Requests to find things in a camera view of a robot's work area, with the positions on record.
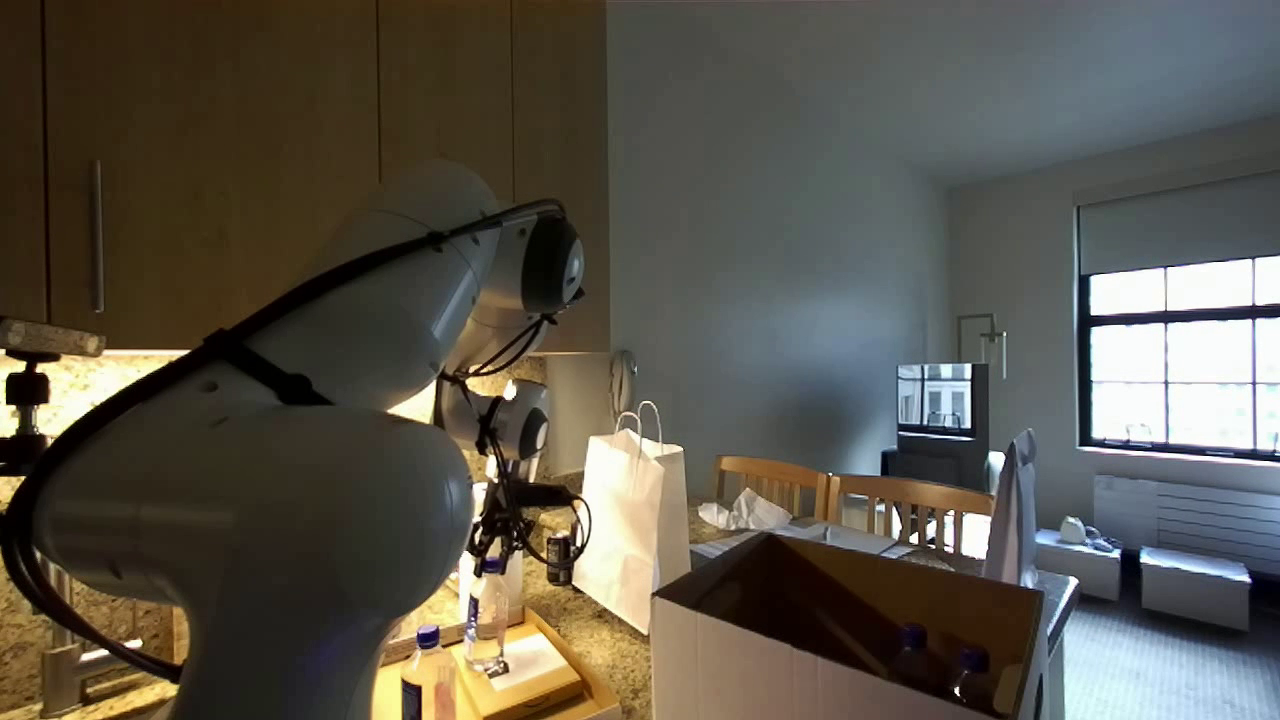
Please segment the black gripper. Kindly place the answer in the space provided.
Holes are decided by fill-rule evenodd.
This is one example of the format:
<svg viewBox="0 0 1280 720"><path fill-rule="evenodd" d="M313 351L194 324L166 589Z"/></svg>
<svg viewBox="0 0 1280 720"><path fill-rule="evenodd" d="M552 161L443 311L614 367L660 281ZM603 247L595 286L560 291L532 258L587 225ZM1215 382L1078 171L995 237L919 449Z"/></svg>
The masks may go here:
<svg viewBox="0 0 1280 720"><path fill-rule="evenodd" d="M578 492L566 486L536 486L532 465L546 453L547 438L547 387L511 386L505 398L493 398L479 414L477 449L498 465L498 475L485 486L479 515L469 527L469 554L477 559L532 547L536 512L574 507Z"/></svg>

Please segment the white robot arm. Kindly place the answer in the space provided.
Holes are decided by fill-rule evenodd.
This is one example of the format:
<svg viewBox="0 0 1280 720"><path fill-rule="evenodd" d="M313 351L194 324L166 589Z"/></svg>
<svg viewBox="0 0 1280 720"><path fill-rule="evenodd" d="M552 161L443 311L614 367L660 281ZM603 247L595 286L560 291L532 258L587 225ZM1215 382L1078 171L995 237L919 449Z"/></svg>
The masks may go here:
<svg viewBox="0 0 1280 720"><path fill-rule="evenodd" d="M169 720L368 720L382 644L464 554L487 415L403 420L585 287L557 199L464 165L385 185L302 286L86 414L8 504L13 584L169 601L188 655Z"/></svg>

